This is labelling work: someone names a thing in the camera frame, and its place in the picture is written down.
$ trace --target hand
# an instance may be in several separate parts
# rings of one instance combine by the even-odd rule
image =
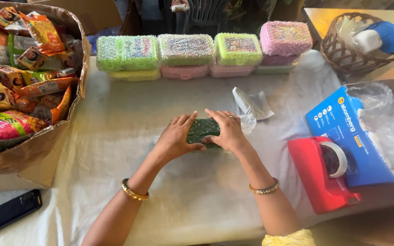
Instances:
[[[205,109],[205,112],[209,114],[209,118],[213,118],[220,125],[220,136],[206,136],[201,140],[202,143],[215,143],[234,154],[251,147],[241,131],[241,119],[238,115],[229,111],[214,112],[209,109]]]
[[[197,111],[194,111],[192,115],[184,114],[172,119],[151,152],[167,164],[191,151],[205,151],[206,147],[201,143],[187,143],[187,134],[196,117]]]

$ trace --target chair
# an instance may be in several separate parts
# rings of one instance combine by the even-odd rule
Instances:
[[[189,11],[183,18],[177,19],[177,33],[186,34],[189,26],[218,26],[217,33],[226,30],[227,13],[224,8],[230,0],[188,0]],[[183,21],[183,28],[179,28],[180,22]]]

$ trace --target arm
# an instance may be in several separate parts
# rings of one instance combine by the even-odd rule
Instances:
[[[234,153],[249,177],[250,185],[255,189],[265,189],[275,184],[273,177],[262,164],[256,150],[244,137],[241,131],[241,120],[229,111],[211,111],[206,109],[210,118],[214,118],[220,125],[220,136],[206,136],[203,143],[216,143],[222,148]],[[265,231],[271,236],[286,236],[302,229],[299,219],[279,188],[269,194],[255,194]]]
[[[197,112],[194,112],[170,122],[156,146],[127,181],[131,191],[138,195],[147,194],[156,175],[169,161],[191,151],[206,150],[201,143],[186,143],[187,133],[196,117]],[[92,223],[81,246],[122,246],[141,204],[142,201],[130,198],[120,189]]]

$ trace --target black phone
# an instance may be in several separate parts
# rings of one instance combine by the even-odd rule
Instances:
[[[42,207],[40,191],[30,190],[0,205],[0,229],[31,214]]]

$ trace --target red tape dispenser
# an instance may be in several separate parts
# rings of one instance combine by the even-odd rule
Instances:
[[[290,140],[288,149],[316,214],[347,208],[362,201],[360,194],[347,190],[343,179],[347,169],[346,156],[329,138]]]

